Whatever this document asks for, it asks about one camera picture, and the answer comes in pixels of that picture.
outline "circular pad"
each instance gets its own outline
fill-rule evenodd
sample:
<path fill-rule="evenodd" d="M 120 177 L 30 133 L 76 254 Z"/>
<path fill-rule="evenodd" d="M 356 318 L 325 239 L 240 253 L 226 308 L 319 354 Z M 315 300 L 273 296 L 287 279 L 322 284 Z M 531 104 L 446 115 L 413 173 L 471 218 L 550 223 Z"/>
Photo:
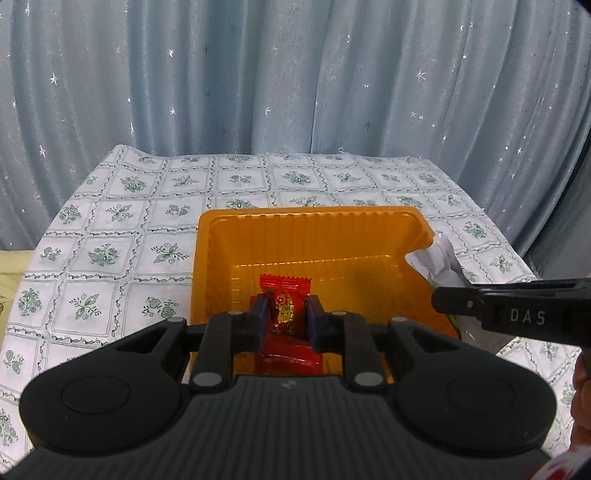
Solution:
<path fill-rule="evenodd" d="M 556 412 L 538 375 L 492 355 L 434 355 L 394 385 L 395 404 L 420 436 L 471 455 L 513 455 L 542 445 Z"/>
<path fill-rule="evenodd" d="M 132 352 L 94 353 L 44 372 L 23 391 L 20 415 L 35 447 L 107 455 L 171 425 L 180 388 L 157 362 Z"/>
<path fill-rule="evenodd" d="M 61 392 L 61 400 L 75 412 L 97 415 L 122 407 L 130 393 L 129 385 L 123 380 L 96 375 L 71 382 Z"/>

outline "ribbed grip surface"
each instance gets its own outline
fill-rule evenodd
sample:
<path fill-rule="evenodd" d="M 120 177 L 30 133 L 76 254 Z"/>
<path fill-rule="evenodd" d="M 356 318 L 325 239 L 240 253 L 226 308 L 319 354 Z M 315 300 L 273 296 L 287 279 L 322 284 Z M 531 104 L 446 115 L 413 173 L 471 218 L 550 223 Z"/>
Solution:
<path fill-rule="evenodd" d="M 37 449 L 7 480 L 523 480 L 547 457 L 451 455 L 413 437 L 382 397 L 338 377 L 239 377 L 192 399 L 157 440 L 105 458 Z"/>

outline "grey circular cap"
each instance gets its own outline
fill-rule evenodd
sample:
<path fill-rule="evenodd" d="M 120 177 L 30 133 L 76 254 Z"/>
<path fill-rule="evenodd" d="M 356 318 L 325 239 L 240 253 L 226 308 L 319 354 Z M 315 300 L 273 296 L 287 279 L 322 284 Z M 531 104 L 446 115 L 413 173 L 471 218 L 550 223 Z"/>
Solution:
<path fill-rule="evenodd" d="M 361 387 L 376 387 L 384 381 L 384 378 L 376 372 L 361 372 L 355 375 L 353 380 Z"/>
<path fill-rule="evenodd" d="M 193 377 L 193 383 L 199 387 L 215 387 L 222 383 L 222 376 L 215 372 L 201 372 Z"/>

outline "green floral pattern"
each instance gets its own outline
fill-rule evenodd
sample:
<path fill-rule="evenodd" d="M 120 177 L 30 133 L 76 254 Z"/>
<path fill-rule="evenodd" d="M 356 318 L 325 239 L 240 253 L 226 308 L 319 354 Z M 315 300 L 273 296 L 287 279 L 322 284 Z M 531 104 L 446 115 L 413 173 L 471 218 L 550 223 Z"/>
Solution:
<path fill-rule="evenodd" d="M 376 202 L 375 200 L 359 200 L 359 199 L 355 199 L 355 200 L 353 200 L 353 203 L 357 207 L 375 207 L 375 206 L 378 205 L 378 202 Z"/>
<path fill-rule="evenodd" d="M 35 313 L 41 309 L 41 300 L 39 299 L 39 291 L 29 288 L 21 293 L 17 302 L 18 309 L 21 311 L 21 317 L 28 317 L 31 313 Z"/>
<path fill-rule="evenodd" d="M 15 355 L 12 350 L 7 350 L 5 356 L 6 358 L 2 360 L 4 366 L 11 369 L 17 375 L 20 375 L 22 363 L 25 361 L 22 355 Z"/>
<path fill-rule="evenodd" d="M 415 207 L 419 210 L 423 208 L 423 204 L 412 197 L 398 197 L 398 201 L 401 205 L 404 205 L 405 207 Z"/>
<path fill-rule="evenodd" d="M 573 384 L 569 383 L 566 385 L 566 388 L 562 391 L 562 398 L 560 399 L 560 403 L 562 403 L 562 405 L 570 407 L 570 404 L 573 402 L 573 398 L 574 386 Z"/>
<path fill-rule="evenodd" d="M 138 158 L 138 162 L 143 163 L 143 164 L 150 163 L 152 165 L 156 163 L 156 161 L 151 157 L 140 157 L 140 158 Z"/>
<path fill-rule="evenodd" d="M 172 265 L 176 261 L 189 258 L 189 255 L 184 254 L 178 250 L 178 244 L 171 245 L 166 243 L 164 245 L 160 245 L 159 247 L 152 247 L 152 251 L 158 253 L 154 263 L 167 261 Z"/>
<path fill-rule="evenodd" d="M 61 250 L 59 248 L 54 249 L 53 247 L 45 247 L 41 253 L 41 258 L 49 260 L 50 262 L 55 262 L 60 254 Z"/>
<path fill-rule="evenodd" d="M 88 256 L 90 257 L 90 263 L 96 263 L 100 267 L 105 267 L 107 265 L 114 265 L 115 261 L 119 258 L 119 252 L 111 244 L 103 244 L 95 248 L 92 252 L 88 252 Z"/>
<path fill-rule="evenodd" d="M 166 215 L 182 217 L 187 215 L 190 209 L 191 207 L 189 205 L 183 205 L 182 207 L 179 207 L 178 205 L 169 205 L 165 213 Z"/>
<path fill-rule="evenodd" d="M 361 180 L 361 177 L 355 177 L 348 171 L 344 173 L 335 173 L 333 177 L 339 179 L 341 183 L 355 183 L 356 181 Z"/>
<path fill-rule="evenodd" d="M 511 270 L 513 263 L 509 262 L 504 255 L 499 255 L 499 258 L 494 258 L 490 265 L 491 267 L 498 267 L 501 273 L 507 273 Z"/>
<path fill-rule="evenodd" d="M 464 231 L 472 235 L 474 238 L 486 238 L 484 229 L 476 222 L 466 222 L 464 225 Z"/>
<path fill-rule="evenodd" d="M 107 208 L 107 212 L 111 213 L 111 222 L 121 222 L 126 218 L 132 218 L 133 213 L 129 212 L 131 208 L 131 204 L 129 205 L 120 205 L 117 204 L 115 207 Z"/>
<path fill-rule="evenodd" d="M 163 319 L 169 319 L 174 317 L 176 313 L 176 310 L 174 310 L 175 307 L 178 307 L 178 303 L 174 300 L 163 302 L 155 297 L 148 297 L 142 313 L 150 317 L 153 317 L 155 313 L 159 313 Z"/>
<path fill-rule="evenodd" d="M 121 179 L 123 187 L 128 192 L 141 192 L 145 187 L 146 183 L 140 180 L 139 177 L 125 177 Z"/>
<path fill-rule="evenodd" d="M 295 170 L 284 173 L 281 176 L 281 178 L 289 180 L 289 182 L 294 183 L 296 185 L 308 185 L 312 181 L 312 179 L 308 175 L 296 172 Z"/>
<path fill-rule="evenodd" d="M 3 408 L 0 410 L 0 435 L 2 436 L 2 444 L 5 447 L 18 440 L 17 431 L 12 427 L 10 415 Z"/>
<path fill-rule="evenodd" d="M 184 177 L 177 177 L 173 179 L 175 187 L 186 187 L 192 183 L 199 183 L 198 180 L 191 178 L 191 175 L 185 175 Z"/>
<path fill-rule="evenodd" d="M 247 157 L 245 155 L 233 155 L 231 157 L 228 157 L 228 160 L 233 162 L 233 163 L 244 163 L 250 160 L 250 157 Z"/>
<path fill-rule="evenodd" d="M 426 183 L 429 183 L 429 184 L 431 184 L 431 185 L 432 185 L 432 184 L 434 184 L 434 183 L 437 183 L 437 179 L 436 179 L 436 178 L 435 178 L 433 175 L 431 175 L 430 173 L 425 173 L 425 172 L 423 172 L 423 173 L 421 173 L 421 174 L 418 176 L 418 179 L 419 179 L 419 180 L 422 180 L 422 181 L 424 181 L 424 182 L 426 182 Z"/>
<path fill-rule="evenodd" d="M 545 342 L 540 348 L 540 353 L 548 357 L 548 360 L 553 361 L 558 353 L 558 347 L 550 342 Z"/>
<path fill-rule="evenodd" d="M 318 201 L 318 197 L 316 195 L 312 197 L 299 197 L 296 199 L 291 199 L 290 203 L 295 203 L 296 205 L 300 205 L 302 207 L 323 207 L 325 206 L 323 203 Z"/>
<path fill-rule="evenodd" d="M 381 177 L 387 181 L 400 181 L 396 175 L 388 175 L 387 173 L 382 173 Z"/>
<path fill-rule="evenodd" d="M 232 199 L 226 202 L 226 208 L 230 209 L 245 209 L 245 208 L 256 208 L 249 200 Z"/>
<path fill-rule="evenodd" d="M 82 215 L 78 210 L 76 205 L 66 205 L 64 208 L 61 209 L 58 218 L 64 225 L 68 225 L 68 223 L 75 222 L 78 218 L 81 218 Z"/>
<path fill-rule="evenodd" d="M 76 320 L 82 319 L 87 320 L 92 316 L 100 315 L 100 310 L 96 307 L 96 301 L 99 298 L 99 294 L 88 297 L 86 293 L 83 293 L 80 297 L 70 300 L 70 303 L 77 307 Z"/>
<path fill-rule="evenodd" d="M 447 202 L 447 204 L 450 207 L 457 207 L 458 205 L 460 205 L 460 202 L 458 202 L 456 200 L 456 198 L 453 195 L 443 195 L 441 197 L 439 197 L 439 199 L 443 202 Z"/>
<path fill-rule="evenodd" d="M 250 183 L 252 176 L 250 175 L 232 175 L 230 181 L 232 183 Z"/>
<path fill-rule="evenodd" d="M 476 281 L 476 274 L 474 272 L 471 272 L 470 270 L 466 270 L 466 269 L 464 269 L 464 267 L 462 267 L 462 271 L 464 272 L 464 276 L 466 277 L 468 282 L 474 283 Z"/>

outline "red candy wrapper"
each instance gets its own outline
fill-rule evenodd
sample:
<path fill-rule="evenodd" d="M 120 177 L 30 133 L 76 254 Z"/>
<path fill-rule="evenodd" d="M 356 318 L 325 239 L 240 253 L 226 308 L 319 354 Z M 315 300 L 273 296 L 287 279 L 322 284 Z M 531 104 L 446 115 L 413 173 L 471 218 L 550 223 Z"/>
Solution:
<path fill-rule="evenodd" d="M 267 335 L 262 354 L 255 357 L 257 374 L 322 375 L 322 355 L 308 342 L 289 336 Z"/>
<path fill-rule="evenodd" d="M 261 353 L 255 355 L 257 374 L 321 375 L 323 357 L 302 340 L 306 332 L 304 299 L 309 278 L 261 275 L 259 285 L 269 298 L 269 327 Z"/>
<path fill-rule="evenodd" d="M 271 303 L 269 331 L 302 338 L 306 331 L 304 299 L 310 294 L 309 278 L 261 275 L 259 285 Z"/>

